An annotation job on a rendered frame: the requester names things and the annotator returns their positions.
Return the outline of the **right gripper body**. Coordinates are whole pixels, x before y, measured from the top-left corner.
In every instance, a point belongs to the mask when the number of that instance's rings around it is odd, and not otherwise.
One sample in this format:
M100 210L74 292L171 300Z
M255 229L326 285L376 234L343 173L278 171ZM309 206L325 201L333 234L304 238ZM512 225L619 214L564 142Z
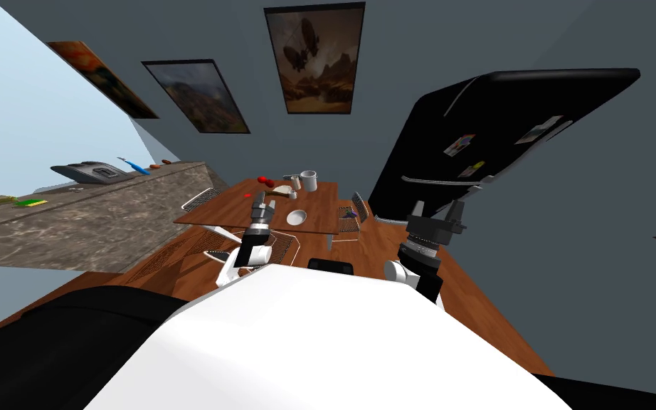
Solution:
M448 245L452 237L461 234L466 226L457 219L431 219L422 216L407 216L408 239L418 244L433 243L435 245Z

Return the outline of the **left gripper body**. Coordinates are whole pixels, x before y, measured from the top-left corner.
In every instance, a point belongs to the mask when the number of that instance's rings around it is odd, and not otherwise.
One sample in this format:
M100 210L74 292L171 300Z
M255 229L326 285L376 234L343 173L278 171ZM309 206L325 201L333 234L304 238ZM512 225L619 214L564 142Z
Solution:
M251 207L251 223L250 228L269 228L273 215L270 214L268 209L269 204L265 207Z

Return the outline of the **brown wooden table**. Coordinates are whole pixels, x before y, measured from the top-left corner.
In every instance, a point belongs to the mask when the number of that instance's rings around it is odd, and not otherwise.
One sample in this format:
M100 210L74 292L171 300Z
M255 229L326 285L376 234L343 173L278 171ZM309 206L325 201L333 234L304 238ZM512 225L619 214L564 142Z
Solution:
M220 226L225 228L247 228L250 225L251 207L255 196L267 187L255 179L245 179L219 194L209 202L175 219L176 224ZM265 203L276 201L275 213L270 228L275 231L337 234L338 229L338 185L334 182L317 182L317 191L301 189L296 199L267 196ZM291 226L286 217L291 211L307 212L306 221Z

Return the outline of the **black refrigerator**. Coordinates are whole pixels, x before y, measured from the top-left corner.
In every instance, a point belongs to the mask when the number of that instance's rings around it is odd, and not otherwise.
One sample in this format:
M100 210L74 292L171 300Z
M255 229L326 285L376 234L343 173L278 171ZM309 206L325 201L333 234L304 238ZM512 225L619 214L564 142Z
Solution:
M640 79L636 68L495 71L419 98L369 197L403 224L497 181L538 146Z

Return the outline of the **mountain landscape painting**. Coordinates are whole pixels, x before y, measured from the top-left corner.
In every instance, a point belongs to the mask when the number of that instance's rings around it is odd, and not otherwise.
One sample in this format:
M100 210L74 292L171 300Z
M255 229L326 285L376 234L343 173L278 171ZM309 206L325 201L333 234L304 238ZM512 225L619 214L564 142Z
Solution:
M250 132L214 60L143 61L142 65L201 134Z

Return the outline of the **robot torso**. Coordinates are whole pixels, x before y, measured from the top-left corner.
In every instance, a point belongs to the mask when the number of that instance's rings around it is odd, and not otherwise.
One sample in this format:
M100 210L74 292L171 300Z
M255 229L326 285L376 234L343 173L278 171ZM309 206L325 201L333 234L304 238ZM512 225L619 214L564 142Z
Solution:
M571 410L410 286L266 266L187 303L84 410Z

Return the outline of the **airship painting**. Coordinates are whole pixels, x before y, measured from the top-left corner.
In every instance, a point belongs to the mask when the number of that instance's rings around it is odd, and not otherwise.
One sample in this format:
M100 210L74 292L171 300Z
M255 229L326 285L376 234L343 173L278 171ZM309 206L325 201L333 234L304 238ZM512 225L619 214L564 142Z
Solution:
M365 8L359 1L263 10L288 114L351 113Z

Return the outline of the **stone kitchen counter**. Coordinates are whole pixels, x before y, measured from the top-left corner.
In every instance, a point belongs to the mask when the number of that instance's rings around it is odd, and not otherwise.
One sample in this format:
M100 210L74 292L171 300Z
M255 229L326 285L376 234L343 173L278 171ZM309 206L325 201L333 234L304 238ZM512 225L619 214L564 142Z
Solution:
M182 206L227 183L203 162L175 162L116 184L32 194L0 205L0 266L122 272L184 231Z

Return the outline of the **orange painting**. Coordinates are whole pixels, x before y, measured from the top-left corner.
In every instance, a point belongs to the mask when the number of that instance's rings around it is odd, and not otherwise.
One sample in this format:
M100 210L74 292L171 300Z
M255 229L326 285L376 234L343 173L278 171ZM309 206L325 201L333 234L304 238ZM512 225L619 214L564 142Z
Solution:
M53 41L47 45L131 118L159 118L84 42Z

